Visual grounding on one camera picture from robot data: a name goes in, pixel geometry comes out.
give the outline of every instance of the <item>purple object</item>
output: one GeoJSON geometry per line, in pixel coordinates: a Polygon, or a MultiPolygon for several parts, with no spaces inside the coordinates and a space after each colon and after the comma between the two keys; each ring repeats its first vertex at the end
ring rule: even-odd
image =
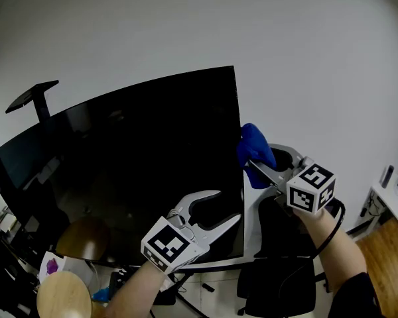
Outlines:
{"type": "Polygon", "coordinates": [[[47,274],[52,274],[55,273],[59,268],[58,263],[55,261],[55,259],[50,259],[47,262],[47,274]]]}

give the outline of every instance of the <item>forearm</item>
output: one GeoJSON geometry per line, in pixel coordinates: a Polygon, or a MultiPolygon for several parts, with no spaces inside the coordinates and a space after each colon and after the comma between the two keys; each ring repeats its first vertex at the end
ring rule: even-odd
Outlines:
{"type": "Polygon", "coordinates": [[[105,317],[146,318],[164,280],[163,272],[146,262],[112,298],[105,317]]]}
{"type": "MultiPolygon", "coordinates": [[[[311,217],[306,213],[299,213],[299,211],[295,211],[295,213],[305,224],[316,248],[326,240],[336,226],[335,220],[325,209],[317,217],[311,217]]],[[[320,253],[320,259],[328,282],[335,292],[346,280],[362,272],[367,272],[360,248],[341,229],[320,253]]]]}

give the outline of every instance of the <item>blue towel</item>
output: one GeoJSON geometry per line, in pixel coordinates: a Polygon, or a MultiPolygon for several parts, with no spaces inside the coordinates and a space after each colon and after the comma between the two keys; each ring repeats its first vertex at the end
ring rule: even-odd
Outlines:
{"type": "Polygon", "coordinates": [[[252,160],[254,162],[262,162],[270,168],[276,167],[273,151],[271,151],[264,135],[254,124],[245,124],[241,128],[241,140],[237,145],[237,160],[246,171],[253,188],[263,189],[269,187],[269,183],[263,181],[255,170],[245,166],[248,160],[252,160]]]}
{"type": "Polygon", "coordinates": [[[109,301],[109,286],[97,291],[94,295],[92,295],[92,299],[98,301],[109,301]]]}

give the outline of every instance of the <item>white wall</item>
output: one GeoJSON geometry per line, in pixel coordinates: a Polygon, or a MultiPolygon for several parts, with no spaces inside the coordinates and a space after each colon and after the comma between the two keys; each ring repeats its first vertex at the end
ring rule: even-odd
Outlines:
{"type": "Polygon", "coordinates": [[[0,145],[37,122],[32,105],[4,113],[35,83],[60,80],[54,114],[225,65],[242,123],[335,171],[353,227],[383,166],[398,168],[398,0],[21,0],[0,18],[0,145]]]}

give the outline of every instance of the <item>office chair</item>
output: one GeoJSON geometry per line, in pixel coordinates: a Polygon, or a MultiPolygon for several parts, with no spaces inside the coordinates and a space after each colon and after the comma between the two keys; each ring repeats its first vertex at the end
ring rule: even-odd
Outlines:
{"type": "MultiPolygon", "coordinates": [[[[328,210],[332,215],[337,211],[328,210]]],[[[311,237],[300,219],[289,209],[285,211],[274,197],[264,199],[258,213],[261,250],[255,255],[258,259],[241,269],[237,296],[247,301],[237,314],[285,317],[311,312],[316,302],[315,283],[326,280],[324,273],[314,275],[314,264],[307,259],[316,251],[311,237]]]]}

